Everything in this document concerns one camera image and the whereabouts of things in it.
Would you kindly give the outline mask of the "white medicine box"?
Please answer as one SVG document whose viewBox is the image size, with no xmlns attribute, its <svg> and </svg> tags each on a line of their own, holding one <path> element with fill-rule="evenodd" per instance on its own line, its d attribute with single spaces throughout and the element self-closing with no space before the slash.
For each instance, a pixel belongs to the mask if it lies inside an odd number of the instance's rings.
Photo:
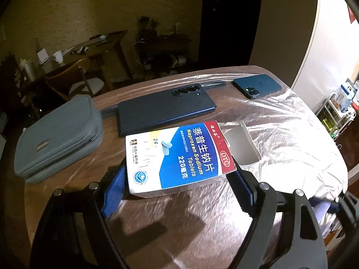
<svg viewBox="0 0 359 269">
<path fill-rule="evenodd" d="M 261 160 L 244 122 L 227 132 L 217 121 L 128 135 L 131 195 L 160 197 L 201 187 Z"/>
</svg>

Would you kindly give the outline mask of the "grey zip pouch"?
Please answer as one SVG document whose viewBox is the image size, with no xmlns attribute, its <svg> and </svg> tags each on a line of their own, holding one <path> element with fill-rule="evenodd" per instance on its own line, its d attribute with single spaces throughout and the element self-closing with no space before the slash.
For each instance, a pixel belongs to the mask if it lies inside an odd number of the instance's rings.
<svg viewBox="0 0 359 269">
<path fill-rule="evenodd" d="M 88 95 L 68 101 L 27 128 L 16 145 L 14 172 L 40 183 L 95 151 L 103 123 Z"/>
</svg>

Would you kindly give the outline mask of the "blue smartphone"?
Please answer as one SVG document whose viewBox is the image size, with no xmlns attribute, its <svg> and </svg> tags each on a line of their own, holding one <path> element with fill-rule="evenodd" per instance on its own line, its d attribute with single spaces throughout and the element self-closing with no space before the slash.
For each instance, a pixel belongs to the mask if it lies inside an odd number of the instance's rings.
<svg viewBox="0 0 359 269">
<path fill-rule="evenodd" d="M 232 84 L 248 99 L 262 98 L 282 90 L 282 86 L 266 74 L 236 78 Z"/>
</svg>

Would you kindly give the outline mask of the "wooden chair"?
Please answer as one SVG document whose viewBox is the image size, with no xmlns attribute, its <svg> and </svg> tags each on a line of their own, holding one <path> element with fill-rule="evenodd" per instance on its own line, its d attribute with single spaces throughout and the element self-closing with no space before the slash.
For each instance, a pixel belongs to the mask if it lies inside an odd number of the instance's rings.
<svg viewBox="0 0 359 269">
<path fill-rule="evenodd" d="M 45 76 L 45 83 L 65 101 L 80 95 L 93 98 L 104 88 L 105 83 L 97 77 L 86 76 L 90 64 L 89 58 L 82 58 L 57 75 Z"/>
</svg>

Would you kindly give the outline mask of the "white mug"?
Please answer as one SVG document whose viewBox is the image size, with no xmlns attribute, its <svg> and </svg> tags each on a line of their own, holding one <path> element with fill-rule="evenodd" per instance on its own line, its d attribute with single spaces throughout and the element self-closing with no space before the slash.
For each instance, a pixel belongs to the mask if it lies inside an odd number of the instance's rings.
<svg viewBox="0 0 359 269">
<path fill-rule="evenodd" d="M 56 51 L 53 54 L 53 59 L 55 60 L 56 63 L 58 64 L 62 64 L 63 63 L 63 54 L 61 50 Z"/>
</svg>

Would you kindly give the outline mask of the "wooden side desk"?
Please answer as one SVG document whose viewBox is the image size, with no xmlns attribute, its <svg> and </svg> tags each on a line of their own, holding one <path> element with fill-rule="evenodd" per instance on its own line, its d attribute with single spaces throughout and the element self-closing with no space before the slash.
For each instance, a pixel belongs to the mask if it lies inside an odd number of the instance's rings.
<svg viewBox="0 0 359 269">
<path fill-rule="evenodd" d="M 106 38 L 94 38 L 84 43 L 76 45 L 69 53 L 63 56 L 63 62 L 61 64 L 56 63 L 53 59 L 50 59 L 43 65 L 39 65 L 35 69 L 35 80 L 40 79 L 43 76 L 54 76 L 60 72 L 71 67 L 74 63 L 82 58 L 89 58 L 91 61 L 96 61 L 100 66 L 105 83 L 107 83 L 109 89 L 112 91 L 113 84 L 111 82 L 111 76 L 106 70 L 104 55 L 113 51 L 117 59 L 122 64 L 127 77 L 130 80 L 134 80 L 133 72 L 128 65 L 124 51 L 120 44 L 123 37 L 128 33 L 128 30 L 120 30 L 117 32 L 106 34 Z"/>
</svg>

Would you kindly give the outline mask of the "white kettle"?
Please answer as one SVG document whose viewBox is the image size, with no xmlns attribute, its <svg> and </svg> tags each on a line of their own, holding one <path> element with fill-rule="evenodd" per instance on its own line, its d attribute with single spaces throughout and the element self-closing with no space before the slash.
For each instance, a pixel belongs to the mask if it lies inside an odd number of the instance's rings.
<svg viewBox="0 0 359 269">
<path fill-rule="evenodd" d="M 26 75 L 30 81 L 35 81 L 35 66 L 32 60 L 20 59 L 20 69 L 26 72 Z"/>
</svg>

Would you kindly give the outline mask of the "potted plant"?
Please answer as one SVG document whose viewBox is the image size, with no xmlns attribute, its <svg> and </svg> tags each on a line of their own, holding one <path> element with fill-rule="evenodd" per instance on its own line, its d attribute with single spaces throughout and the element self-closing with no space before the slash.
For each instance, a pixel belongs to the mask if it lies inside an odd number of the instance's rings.
<svg viewBox="0 0 359 269">
<path fill-rule="evenodd" d="M 138 19 L 139 32 L 155 32 L 160 23 L 149 16 L 141 16 Z"/>
</svg>

